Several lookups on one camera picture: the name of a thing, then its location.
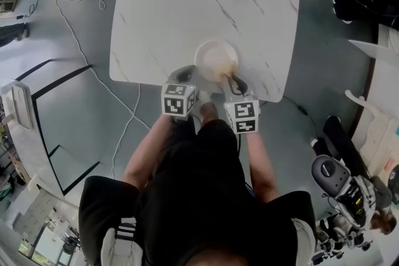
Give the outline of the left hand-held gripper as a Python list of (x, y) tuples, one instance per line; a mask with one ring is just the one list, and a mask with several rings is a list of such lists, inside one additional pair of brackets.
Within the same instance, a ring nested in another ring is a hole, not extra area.
[(195, 65), (181, 67), (168, 77), (161, 90), (162, 114), (187, 118), (196, 104), (199, 69)]

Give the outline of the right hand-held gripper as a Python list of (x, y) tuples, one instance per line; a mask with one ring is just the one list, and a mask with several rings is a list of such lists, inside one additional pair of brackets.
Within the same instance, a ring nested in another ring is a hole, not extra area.
[(241, 74), (223, 74), (221, 88), (224, 110), (233, 132), (237, 135), (258, 132), (260, 107), (253, 83)]

